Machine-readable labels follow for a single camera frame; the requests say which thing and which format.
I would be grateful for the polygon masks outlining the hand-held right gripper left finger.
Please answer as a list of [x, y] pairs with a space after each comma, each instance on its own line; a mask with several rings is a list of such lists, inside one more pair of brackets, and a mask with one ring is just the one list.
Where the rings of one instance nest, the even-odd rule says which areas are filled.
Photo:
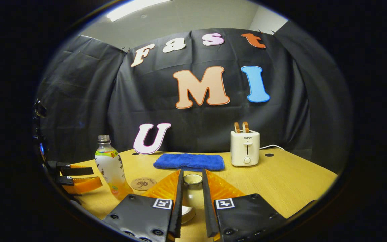
[[128, 194], [103, 221], [137, 242], [175, 242], [181, 236], [183, 178], [179, 169], [142, 195]]

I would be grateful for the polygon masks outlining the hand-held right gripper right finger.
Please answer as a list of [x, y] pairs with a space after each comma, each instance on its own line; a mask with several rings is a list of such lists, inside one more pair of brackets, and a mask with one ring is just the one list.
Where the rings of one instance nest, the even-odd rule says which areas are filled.
[[286, 222], [260, 194], [244, 194], [204, 169], [206, 235], [214, 242], [254, 242]]

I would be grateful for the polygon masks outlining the clear water bottle white label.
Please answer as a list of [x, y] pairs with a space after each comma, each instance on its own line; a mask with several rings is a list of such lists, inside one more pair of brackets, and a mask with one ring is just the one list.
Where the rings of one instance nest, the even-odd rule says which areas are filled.
[[121, 156], [112, 147], [109, 135], [98, 136], [98, 149], [95, 152], [95, 163], [111, 194], [122, 201], [133, 190], [126, 181]]

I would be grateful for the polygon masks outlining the round cork coaster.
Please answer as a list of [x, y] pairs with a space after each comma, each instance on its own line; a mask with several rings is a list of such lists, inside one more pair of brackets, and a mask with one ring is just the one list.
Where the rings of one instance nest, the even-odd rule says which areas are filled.
[[140, 177], [140, 178], [133, 179], [130, 183], [130, 186], [134, 190], [147, 191], [150, 188], [152, 188], [153, 186], [155, 186], [156, 183], [157, 183], [157, 181], [155, 181], [155, 179], [153, 179], [153, 178]]

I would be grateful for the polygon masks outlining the blue towel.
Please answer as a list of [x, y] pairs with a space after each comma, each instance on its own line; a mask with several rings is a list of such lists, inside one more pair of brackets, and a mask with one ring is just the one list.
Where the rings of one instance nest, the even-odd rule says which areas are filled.
[[154, 163], [156, 169], [183, 169], [200, 172], [203, 169], [222, 171], [225, 169], [221, 155], [205, 154], [162, 154]]

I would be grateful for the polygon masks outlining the white toaster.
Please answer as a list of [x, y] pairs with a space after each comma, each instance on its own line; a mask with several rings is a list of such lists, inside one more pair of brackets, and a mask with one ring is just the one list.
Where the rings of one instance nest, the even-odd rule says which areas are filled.
[[259, 163], [260, 134], [230, 132], [231, 164], [235, 167], [255, 166]]

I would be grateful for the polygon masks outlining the black backdrop cloth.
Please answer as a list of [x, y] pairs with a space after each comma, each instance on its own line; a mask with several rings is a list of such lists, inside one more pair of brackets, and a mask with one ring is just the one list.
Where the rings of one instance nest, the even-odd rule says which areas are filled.
[[234, 122], [260, 144], [339, 173], [351, 146], [353, 112], [337, 64], [308, 34], [246, 29], [171, 34], [125, 52], [79, 35], [55, 55], [37, 99], [50, 158], [93, 158], [98, 135], [130, 150], [142, 124], [170, 123], [162, 150], [230, 150]]

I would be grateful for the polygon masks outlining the ceiling light panel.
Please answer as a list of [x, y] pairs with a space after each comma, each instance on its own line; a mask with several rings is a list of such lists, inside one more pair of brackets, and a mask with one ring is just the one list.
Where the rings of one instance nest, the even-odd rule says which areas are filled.
[[131, 0], [127, 3], [124, 3], [116, 7], [114, 10], [111, 10], [109, 13], [106, 14], [106, 18], [109, 19], [111, 22], [114, 22], [129, 14], [138, 12], [141, 9], [151, 7], [161, 3], [169, 2], [169, 1], [172, 1], [172, 0]]

